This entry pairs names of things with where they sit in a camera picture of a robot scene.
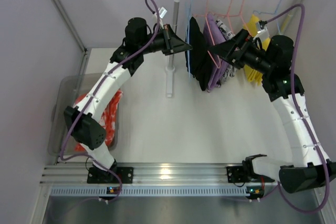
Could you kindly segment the light blue wire hanger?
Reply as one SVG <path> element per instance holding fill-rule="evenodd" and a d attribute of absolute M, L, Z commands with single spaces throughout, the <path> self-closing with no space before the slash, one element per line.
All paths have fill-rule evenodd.
<path fill-rule="evenodd" d="M 186 42 L 190 43 L 190 20 L 192 17 L 192 2 L 193 0 L 189 0 L 189 4 L 186 6 Z M 187 51 L 187 72 L 188 72 L 188 81 L 191 81 L 191 51 Z"/>

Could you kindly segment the orange white patterned trousers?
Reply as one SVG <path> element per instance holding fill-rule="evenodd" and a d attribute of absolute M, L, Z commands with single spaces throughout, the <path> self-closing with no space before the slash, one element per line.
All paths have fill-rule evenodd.
<path fill-rule="evenodd" d="M 75 105 L 77 105 L 80 101 L 84 99 L 84 97 L 87 94 L 80 95 L 76 101 Z M 105 129 L 106 131 L 106 138 L 105 143 L 108 147 L 108 149 L 113 149 L 114 146 L 117 143 L 116 137 L 117 137 L 117 116 L 118 116 L 118 106 L 119 102 L 123 96 L 123 92 L 119 89 L 116 94 L 113 96 L 109 104 L 106 106 L 101 119 L 99 121 L 99 124 Z M 81 126 L 81 119 L 77 122 L 73 133 L 78 128 L 78 126 Z M 74 147 L 72 147 L 72 150 L 76 153 L 84 152 L 84 148 L 80 145 L 80 143 L 76 143 Z"/>

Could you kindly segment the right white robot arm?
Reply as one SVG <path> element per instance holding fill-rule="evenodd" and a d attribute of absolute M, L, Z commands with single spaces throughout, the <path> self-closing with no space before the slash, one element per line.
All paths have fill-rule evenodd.
<path fill-rule="evenodd" d="M 249 66 L 262 73 L 262 87 L 268 94 L 289 140 L 292 161 L 277 161 L 264 154 L 246 158 L 252 175 L 277 180 L 290 193 L 315 189 L 335 179 L 332 162 L 318 141 L 308 114 L 304 88 L 297 75 L 291 76 L 294 42 L 284 35 L 271 38 L 264 49 L 247 30 L 232 39 L 209 47 L 231 66 Z"/>

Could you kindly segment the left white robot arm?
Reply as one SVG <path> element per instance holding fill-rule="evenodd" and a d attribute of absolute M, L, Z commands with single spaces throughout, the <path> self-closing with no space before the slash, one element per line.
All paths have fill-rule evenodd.
<path fill-rule="evenodd" d="M 149 33 L 144 18 L 128 21 L 121 46 L 113 53 L 96 84 L 79 103 L 64 110 L 66 137 L 73 137 L 84 148 L 84 156 L 93 161 L 88 184 L 121 181 L 117 175 L 117 161 L 105 143 L 107 132 L 99 121 L 117 91 L 143 64 L 144 55 L 161 51 L 169 56 L 191 49 L 192 46 L 179 38 L 169 24 L 155 24 L 154 32 Z"/>

